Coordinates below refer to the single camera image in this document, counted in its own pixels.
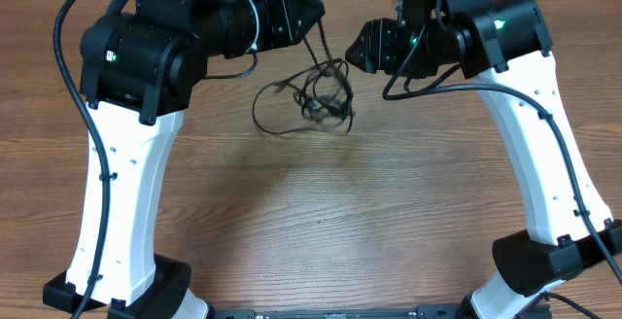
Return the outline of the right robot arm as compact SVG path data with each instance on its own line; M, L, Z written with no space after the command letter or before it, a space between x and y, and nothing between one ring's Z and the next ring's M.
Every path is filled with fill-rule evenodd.
M574 140L553 42L536 0L396 0L347 50L363 72L424 79L422 95L476 91L495 123L524 205L523 230L496 240L495 273L453 318L546 318L555 288L601 263L620 273L621 222L594 187Z

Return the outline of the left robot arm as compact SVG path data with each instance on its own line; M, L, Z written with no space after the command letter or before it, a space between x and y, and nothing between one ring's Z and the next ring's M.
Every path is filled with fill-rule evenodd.
M207 319L186 263L155 251L166 164L213 56L235 58L302 41L320 0L112 0L81 41L68 90L88 130L86 194L71 265L43 289L79 317Z

